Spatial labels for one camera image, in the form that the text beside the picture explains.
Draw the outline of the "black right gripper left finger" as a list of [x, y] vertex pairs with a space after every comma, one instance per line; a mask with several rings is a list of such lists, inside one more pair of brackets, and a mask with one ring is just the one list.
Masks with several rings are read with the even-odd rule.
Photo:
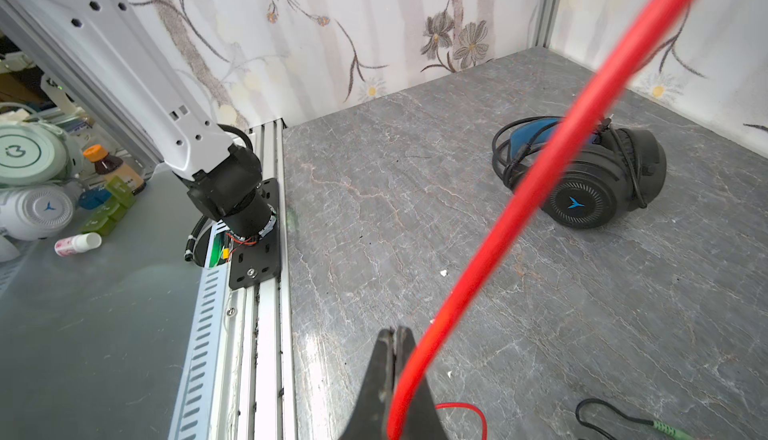
[[341, 440], [386, 439], [386, 423], [395, 385], [395, 332], [381, 330]]

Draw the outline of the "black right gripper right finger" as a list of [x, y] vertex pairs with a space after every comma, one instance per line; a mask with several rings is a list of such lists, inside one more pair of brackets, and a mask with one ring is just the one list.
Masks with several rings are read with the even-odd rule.
[[[395, 340], [395, 386], [400, 380], [411, 354], [416, 348], [416, 340], [410, 328], [399, 326]], [[426, 378], [423, 378], [408, 407], [401, 439], [410, 440], [446, 440], [435, 402]]]

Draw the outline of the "black headphones with blue band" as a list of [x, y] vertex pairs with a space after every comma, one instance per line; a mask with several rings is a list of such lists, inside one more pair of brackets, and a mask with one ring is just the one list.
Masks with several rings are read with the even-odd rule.
[[[495, 133], [492, 168], [507, 189], [517, 190], [561, 121], [527, 117]], [[605, 118], [564, 170], [541, 210], [565, 227], [598, 228], [647, 208], [660, 194], [666, 174], [666, 153], [650, 131], [614, 127]]]

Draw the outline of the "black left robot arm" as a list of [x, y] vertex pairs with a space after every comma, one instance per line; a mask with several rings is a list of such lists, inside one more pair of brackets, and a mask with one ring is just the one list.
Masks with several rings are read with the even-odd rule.
[[128, 0], [8, 0], [148, 134], [196, 208], [255, 245], [278, 226], [262, 166], [194, 101]]

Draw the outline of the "green blocks outside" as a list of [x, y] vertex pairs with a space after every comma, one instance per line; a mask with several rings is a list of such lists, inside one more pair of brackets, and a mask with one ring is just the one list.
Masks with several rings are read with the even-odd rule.
[[81, 234], [96, 233], [102, 237], [109, 236], [136, 203], [133, 190], [120, 177], [115, 176], [108, 180], [105, 190], [110, 194], [110, 198], [88, 217], [80, 228]]

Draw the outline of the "small white pink tube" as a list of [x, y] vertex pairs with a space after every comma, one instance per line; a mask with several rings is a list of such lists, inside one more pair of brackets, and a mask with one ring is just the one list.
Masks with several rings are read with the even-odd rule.
[[100, 248], [102, 237], [95, 232], [79, 234], [58, 240], [54, 245], [59, 257], [68, 257]]

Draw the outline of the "brown bottle orange cap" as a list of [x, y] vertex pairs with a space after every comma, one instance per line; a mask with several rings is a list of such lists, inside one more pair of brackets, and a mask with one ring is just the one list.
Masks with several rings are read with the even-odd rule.
[[83, 156], [93, 164], [98, 175], [107, 181], [112, 178], [119, 178], [131, 189], [134, 195], [141, 193], [146, 187], [145, 180], [136, 170], [99, 144], [85, 149]]

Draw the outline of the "white headphone cup outside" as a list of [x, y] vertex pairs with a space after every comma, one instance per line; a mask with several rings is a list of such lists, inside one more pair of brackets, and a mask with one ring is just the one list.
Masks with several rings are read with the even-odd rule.
[[58, 234], [72, 220], [75, 205], [56, 185], [1, 190], [1, 234], [33, 241]]

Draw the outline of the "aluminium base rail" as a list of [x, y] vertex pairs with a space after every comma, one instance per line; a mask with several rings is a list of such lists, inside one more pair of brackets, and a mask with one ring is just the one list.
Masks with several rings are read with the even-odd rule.
[[297, 437], [284, 130], [284, 122], [278, 119], [250, 133], [263, 175], [277, 180], [281, 272], [258, 285], [225, 290], [210, 439]]

